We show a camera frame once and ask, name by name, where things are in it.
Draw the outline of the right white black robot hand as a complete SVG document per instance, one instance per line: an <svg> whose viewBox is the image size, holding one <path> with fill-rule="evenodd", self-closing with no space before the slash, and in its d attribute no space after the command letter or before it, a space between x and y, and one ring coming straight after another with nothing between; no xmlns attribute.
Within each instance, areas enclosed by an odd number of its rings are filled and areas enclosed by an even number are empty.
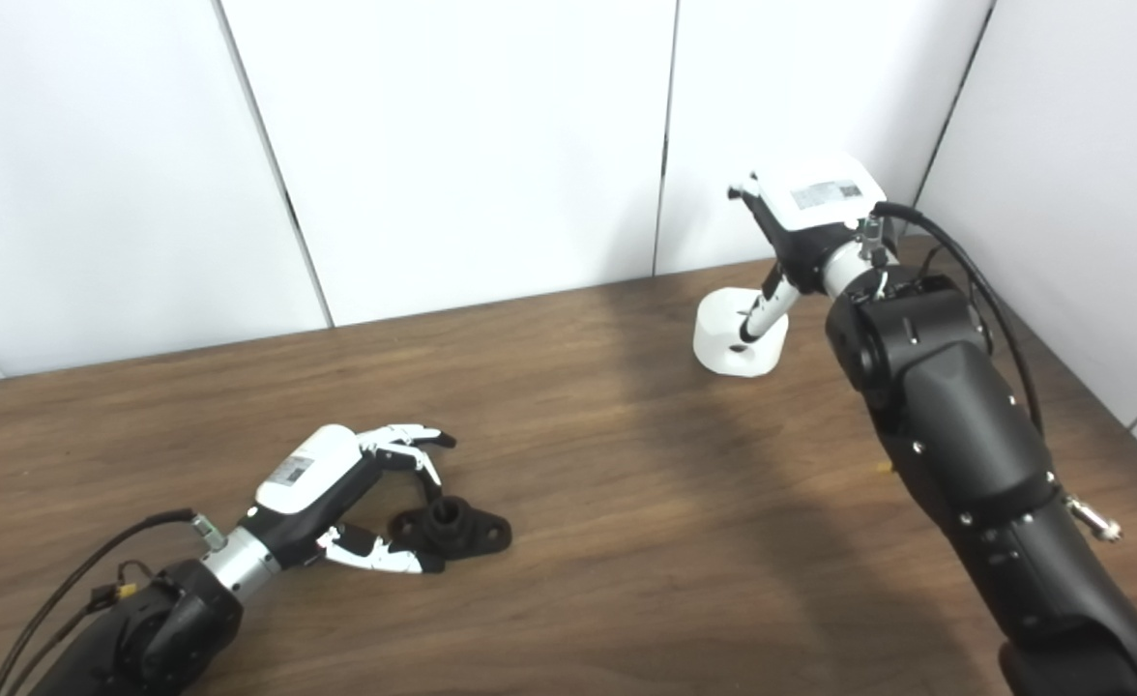
<svg viewBox="0 0 1137 696"><path fill-rule="evenodd" d="M775 259L742 314L744 347L766 335L802 297L841 295L860 274L895 259L896 242L874 212L888 198L850 155L754 171L727 194L750 212Z"/></svg>

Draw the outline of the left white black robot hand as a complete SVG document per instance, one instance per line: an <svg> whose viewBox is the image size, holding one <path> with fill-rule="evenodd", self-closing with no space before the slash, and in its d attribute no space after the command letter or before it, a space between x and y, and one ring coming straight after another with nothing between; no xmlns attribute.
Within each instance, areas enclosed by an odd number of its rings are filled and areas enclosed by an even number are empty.
<svg viewBox="0 0 1137 696"><path fill-rule="evenodd" d="M362 432L343 424L319 426L258 486L240 528L260 542L259 558L281 571L327 560L364 571L440 574L445 560L343 520L385 473L413 473L428 502L439 499L442 481L425 445L453 449L456 440L416 423Z"/></svg>

